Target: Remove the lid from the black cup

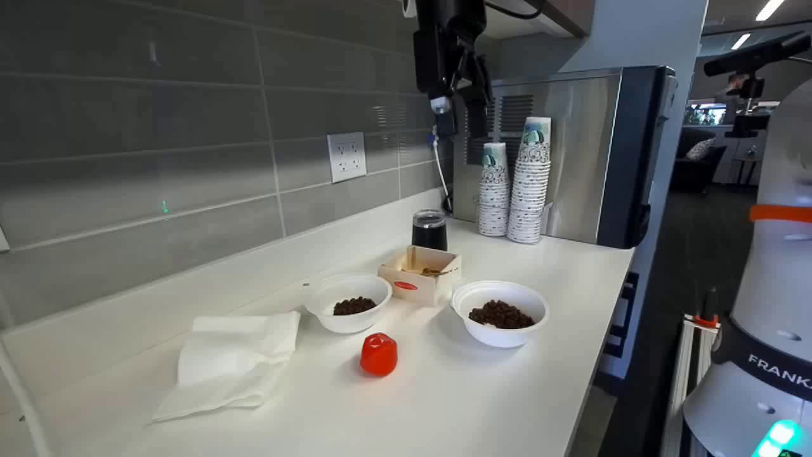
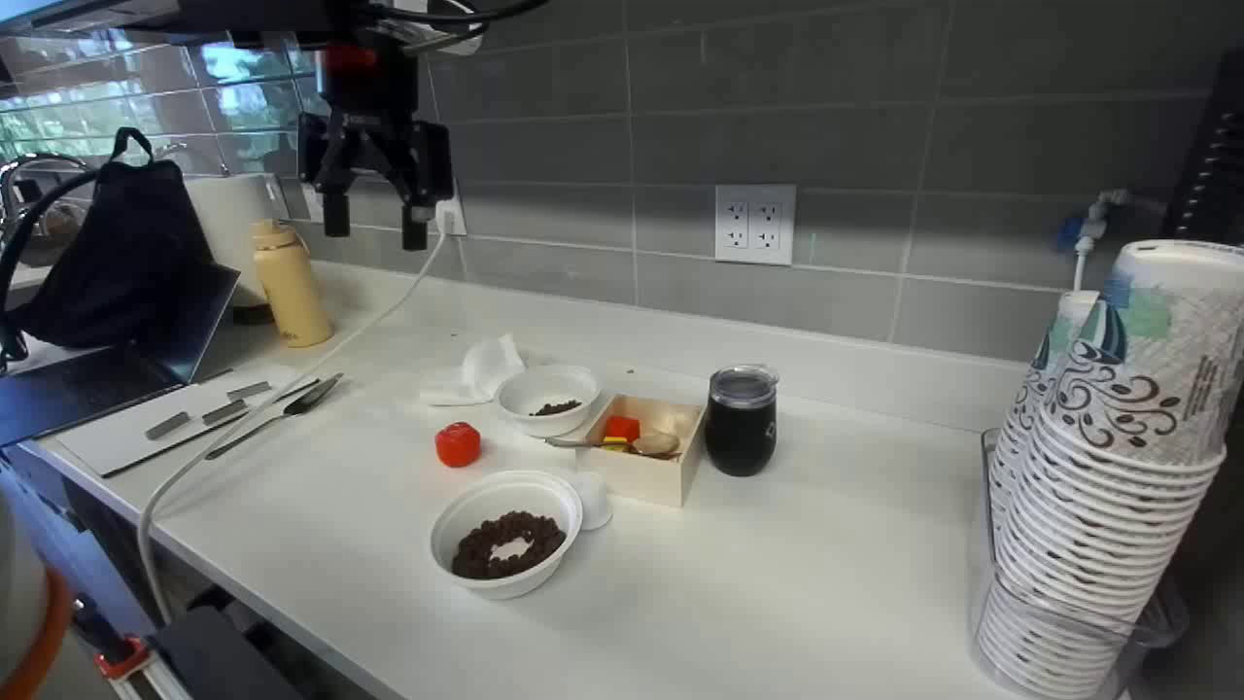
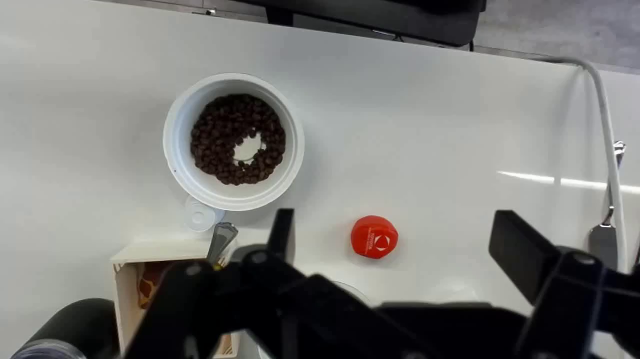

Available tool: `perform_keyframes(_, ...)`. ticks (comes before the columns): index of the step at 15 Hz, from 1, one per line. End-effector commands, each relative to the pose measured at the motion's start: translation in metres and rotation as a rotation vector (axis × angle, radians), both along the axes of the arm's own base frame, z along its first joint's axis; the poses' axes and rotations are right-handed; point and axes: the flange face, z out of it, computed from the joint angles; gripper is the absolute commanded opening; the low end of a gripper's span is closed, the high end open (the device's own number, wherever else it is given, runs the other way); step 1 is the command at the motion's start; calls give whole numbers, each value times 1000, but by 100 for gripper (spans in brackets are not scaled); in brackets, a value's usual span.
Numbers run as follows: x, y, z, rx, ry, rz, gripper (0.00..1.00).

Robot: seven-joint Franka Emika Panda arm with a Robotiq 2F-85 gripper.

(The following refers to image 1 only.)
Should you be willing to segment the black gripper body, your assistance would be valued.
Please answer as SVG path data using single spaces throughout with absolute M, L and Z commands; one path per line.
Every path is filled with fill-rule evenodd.
M 493 110 L 493 86 L 485 55 L 463 51 L 441 88 L 428 93 L 434 143 L 449 143 L 458 132 L 485 138 Z

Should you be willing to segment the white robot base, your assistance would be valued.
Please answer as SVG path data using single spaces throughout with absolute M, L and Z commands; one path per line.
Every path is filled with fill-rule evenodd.
M 727 315 L 684 315 L 657 457 L 812 457 L 812 81 L 778 100 Z

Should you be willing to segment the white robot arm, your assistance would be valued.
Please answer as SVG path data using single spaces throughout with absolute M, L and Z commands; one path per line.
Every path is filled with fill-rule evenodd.
M 493 104 L 489 74 L 477 38 L 485 32 L 485 0 L 415 0 L 413 71 L 428 95 L 434 147 L 458 132 L 454 100 L 463 104 L 466 133 L 485 137 Z

